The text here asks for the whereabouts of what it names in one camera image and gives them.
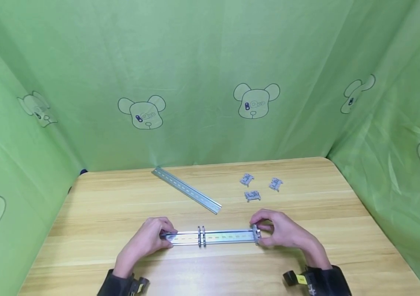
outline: yellow label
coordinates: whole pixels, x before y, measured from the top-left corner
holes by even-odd
[[[303,275],[296,275],[299,284],[307,284],[307,280]]]

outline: wrist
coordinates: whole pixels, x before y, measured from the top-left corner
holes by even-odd
[[[332,265],[325,252],[325,248],[316,237],[307,239],[300,247],[307,261],[307,265],[322,270],[332,269]]]
[[[116,258],[113,275],[119,278],[128,278],[139,259],[139,256],[133,253],[121,252]]]

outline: hand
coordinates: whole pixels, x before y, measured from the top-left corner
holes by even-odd
[[[319,240],[303,227],[292,221],[286,214],[266,209],[257,211],[250,220],[260,230],[272,233],[259,240],[261,246],[297,247],[305,255],[307,265],[314,268],[332,269],[325,249]]]
[[[157,250],[170,249],[172,243],[159,236],[163,231],[177,232],[166,217],[148,218],[117,256],[113,275],[127,278],[138,260]]]

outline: left hand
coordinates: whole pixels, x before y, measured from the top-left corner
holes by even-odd
[[[170,249],[172,243],[160,238],[161,231],[177,232],[166,217],[148,218],[117,256],[113,275],[127,278],[138,260],[157,250]]]

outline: right hand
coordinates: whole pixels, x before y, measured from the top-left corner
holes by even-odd
[[[259,240],[261,246],[297,247],[305,255],[307,265],[323,270],[332,269],[328,256],[319,240],[292,221],[286,214],[266,209],[257,211],[250,220],[261,230],[270,231],[270,237]]]
[[[251,217],[250,224],[256,224],[260,230],[272,233],[270,237],[259,240],[259,244],[265,247],[284,246],[304,249],[308,243],[316,240],[315,236],[282,212],[260,209]]]

